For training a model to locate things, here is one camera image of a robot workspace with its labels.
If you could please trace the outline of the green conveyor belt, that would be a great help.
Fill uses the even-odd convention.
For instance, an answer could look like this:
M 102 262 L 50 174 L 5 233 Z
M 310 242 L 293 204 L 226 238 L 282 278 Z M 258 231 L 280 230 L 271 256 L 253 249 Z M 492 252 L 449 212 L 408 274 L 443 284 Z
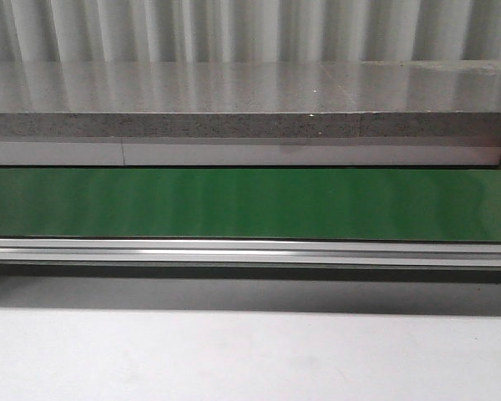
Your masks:
M 0 237 L 501 242 L 501 170 L 0 168 Z

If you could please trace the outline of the grey granite counter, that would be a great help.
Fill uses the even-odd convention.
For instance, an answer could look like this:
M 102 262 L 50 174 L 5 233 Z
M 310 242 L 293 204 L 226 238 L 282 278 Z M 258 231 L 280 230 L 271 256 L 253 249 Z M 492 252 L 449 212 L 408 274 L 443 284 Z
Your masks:
M 500 162 L 501 61 L 0 62 L 0 166 Z

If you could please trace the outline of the white pleated curtain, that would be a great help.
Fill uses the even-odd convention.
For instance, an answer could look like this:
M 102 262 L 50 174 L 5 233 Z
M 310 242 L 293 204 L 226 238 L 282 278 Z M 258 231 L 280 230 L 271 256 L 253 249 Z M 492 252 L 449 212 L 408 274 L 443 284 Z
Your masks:
M 0 61 L 501 60 L 501 1 L 0 1 Z

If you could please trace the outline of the aluminium conveyor frame rail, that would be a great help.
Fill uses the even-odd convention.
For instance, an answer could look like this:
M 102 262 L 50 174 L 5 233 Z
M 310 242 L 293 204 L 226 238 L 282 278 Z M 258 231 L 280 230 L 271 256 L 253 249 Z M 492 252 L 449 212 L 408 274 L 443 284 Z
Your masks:
M 501 244 L 0 238 L 0 261 L 146 261 L 501 268 Z

